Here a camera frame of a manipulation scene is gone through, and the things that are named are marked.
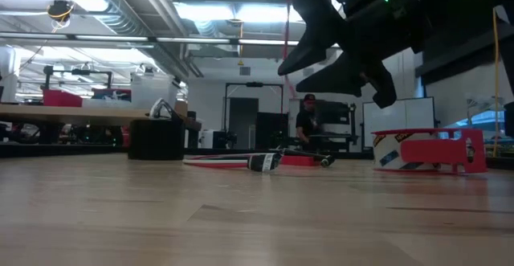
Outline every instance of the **red cable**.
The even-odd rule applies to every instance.
[[[291,13],[291,0],[286,0],[288,6],[288,19],[286,20],[286,31],[284,36],[284,56],[283,60],[288,57],[288,42],[289,42],[289,14]],[[292,98],[296,98],[295,89],[292,87],[291,82],[289,81],[288,76],[285,76],[285,84],[288,86],[289,91],[291,92]],[[280,105],[280,113],[283,113],[283,105]]]

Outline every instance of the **black t-shirt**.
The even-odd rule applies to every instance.
[[[296,115],[296,128],[299,127],[304,130],[306,137],[313,134],[317,129],[315,114],[307,110],[301,110],[298,115]]]

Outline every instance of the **baseball cap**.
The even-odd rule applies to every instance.
[[[314,94],[306,94],[304,96],[304,101],[316,101],[316,97]]]

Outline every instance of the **cardboard box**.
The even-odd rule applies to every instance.
[[[175,112],[187,117],[187,103],[185,101],[177,100],[175,102]]]

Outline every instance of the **black bin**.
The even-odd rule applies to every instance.
[[[181,119],[132,121],[128,158],[151,161],[182,160],[185,135],[186,127]]]

